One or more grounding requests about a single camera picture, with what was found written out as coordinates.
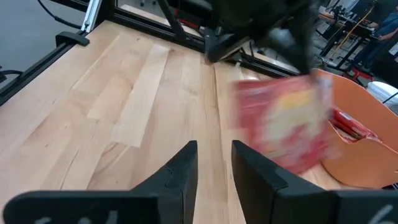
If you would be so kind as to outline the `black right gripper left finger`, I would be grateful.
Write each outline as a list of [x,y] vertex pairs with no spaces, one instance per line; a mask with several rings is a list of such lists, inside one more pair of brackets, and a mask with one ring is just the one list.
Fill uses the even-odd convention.
[[192,224],[198,146],[189,141],[131,190],[38,190],[5,205],[4,224]]

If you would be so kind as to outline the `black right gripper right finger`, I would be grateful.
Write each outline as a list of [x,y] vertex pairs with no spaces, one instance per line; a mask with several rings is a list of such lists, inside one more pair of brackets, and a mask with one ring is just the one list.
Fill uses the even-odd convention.
[[231,165],[247,224],[398,224],[398,191],[325,190],[238,140]]

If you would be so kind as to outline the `red popcorn bag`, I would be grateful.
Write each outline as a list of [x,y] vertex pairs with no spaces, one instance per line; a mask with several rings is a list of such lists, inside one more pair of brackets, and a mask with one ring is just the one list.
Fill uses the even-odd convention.
[[376,133],[372,132],[339,108],[334,107],[332,109],[332,116],[329,122],[347,143],[354,143],[361,139],[372,139],[377,142],[382,142],[381,138],[379,138]]
[[317,73],[234,82],[236,119],[246,144],[294,174],[336,157],[329,130],[332,86],[330,76]]

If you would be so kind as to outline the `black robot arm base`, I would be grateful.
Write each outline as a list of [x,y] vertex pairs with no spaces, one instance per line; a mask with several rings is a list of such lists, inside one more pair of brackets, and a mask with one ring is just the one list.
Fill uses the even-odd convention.
[[210,63],[228,60],[237,54],[240,48],[249,41],[248,36],[230,33],[216,35],[214,30],[204,28],[205,58]]

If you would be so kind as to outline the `black desk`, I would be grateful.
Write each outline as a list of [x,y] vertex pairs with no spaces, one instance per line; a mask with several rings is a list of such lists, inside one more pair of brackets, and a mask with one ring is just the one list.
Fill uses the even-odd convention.
[[[366,8],[362,17],[354,13],[345,12],[341,6],[334,7],[331,12],[324,10],[318,13],[318,18],[329,25],[329,28],[327,28],[324,33],[316,30],[318,34],[327,40],[326,46],[319,54],[323,67],[343,71],[341,66],[349,60],[351,54],[353,54],[363,42],[377,40],[377,37],[374,36],[374,29],[368,27],[371,21],[367,20],[373,8],[374,6]],[[334,62],[334,54],[342,48],[349,38],[353,38],[354,45],[348,47],[346,55],[337,56],[337,59],[340,58],[338,63]]]

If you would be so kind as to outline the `person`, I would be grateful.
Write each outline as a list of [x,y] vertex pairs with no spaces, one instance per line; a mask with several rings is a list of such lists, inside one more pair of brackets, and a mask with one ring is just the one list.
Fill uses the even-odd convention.
[[355,56],[352,63],[347,68],[348,70],[352,70],[352,68],[359,63],[365,69],[371,68],[377,54],[389,42],[395,33],[398,32],[398,5],[396,6],[396,9],[392,11],[380,24],[373,22],[369,26],[377,29],[374,33],[377,40],[373,40],[368,43],[368,45]]

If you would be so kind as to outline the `white container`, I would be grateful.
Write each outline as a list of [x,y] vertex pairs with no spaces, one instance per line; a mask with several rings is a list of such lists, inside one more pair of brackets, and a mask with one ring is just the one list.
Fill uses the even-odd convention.
[[398,89],[384,82],[369,82],[367,91],[377,98],[380,102],[385,104],[387,107],[398,105],[398,95],[395,95],[390,100],[386,101],[392,95],[398,93]]

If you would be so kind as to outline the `orange plastic basket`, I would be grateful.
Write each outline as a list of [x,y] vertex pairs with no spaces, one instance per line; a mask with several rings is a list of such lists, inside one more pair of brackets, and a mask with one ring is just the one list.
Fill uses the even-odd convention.
[[323,70],[317,73],[332,79],[333,105],[381,139],[346,142],[329,125],[337,155],[322,160],[324,169],[337,181],[352,187],[381,189],[398,183],[398,115],[357,83]]

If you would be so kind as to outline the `black diagonal strut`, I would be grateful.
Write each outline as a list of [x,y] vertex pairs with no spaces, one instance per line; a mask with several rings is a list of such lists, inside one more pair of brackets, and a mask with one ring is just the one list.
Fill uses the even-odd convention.
[[174,14],[172,13],[170,6],[167,2],[167,0],[157,0],[162,12],[164,13],[164,16],[166,17],[168,23],[170,24],[174,34],[181,40],[187,40],[187,35],[185,34],[185,31],[183,30],[181,24],[179,23],[178,20],[174,17]]

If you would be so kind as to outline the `black table frame rail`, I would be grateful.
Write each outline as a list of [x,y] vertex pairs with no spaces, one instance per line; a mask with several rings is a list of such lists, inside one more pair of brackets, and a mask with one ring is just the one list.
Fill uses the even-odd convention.
[[[90,0],[51,1],[86,13]],[[135,12],[121,9],[120,7],[117,7],[116,1],[117,0],[102,0],[93,29],[103,21],[111,21],[205,54],[205,39],[203,36],[203,30],[205,27],[195,28],[193,34],[184,30],[188,38],[187,40],[181,40],[174,34],[168,21],[166,23],[157,22]],[[265,60],[256,57],[254,54],[244,50],[242,47],[237,54],[228,60],[224,60],[224,62],[240,63],[244,68],[248,68],[274,78],[296,76],[299,74],[299,72],[296,72],[292,68],[285,68],[283,65],[277,65],[275,62],[271,62],[268,59]]]
[[[88,35],[88,33],[84,31],[78,31],[76,34],[80,34],[84,37]],[[18,91],[40,75],[75,45],[76,44],[61,44],[25,71],[2,70],[2,66],[0,66],[0,106],[5,104],[6,101],[12,98]]]

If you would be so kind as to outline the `black corner bracket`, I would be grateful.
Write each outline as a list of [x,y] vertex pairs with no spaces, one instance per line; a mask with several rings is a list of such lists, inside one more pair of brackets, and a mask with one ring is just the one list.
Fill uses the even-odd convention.
[[90,43],[90,40],[80,34],[63,31],[55,36],[55,43],[57,47],[64,43],[78,44],[85,47]]

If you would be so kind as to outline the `aluminium extrusion post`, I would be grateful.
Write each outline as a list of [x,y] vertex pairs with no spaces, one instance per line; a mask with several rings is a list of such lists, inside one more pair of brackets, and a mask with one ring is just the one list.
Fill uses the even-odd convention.
[[89,1],[88,8],[85,13],[85,18],[84,18],[83,24],[81,26],[82,31],[84,31],[86,33],[90,33],[93,30],[101,3],[102,3],[102,0],[90,0]]

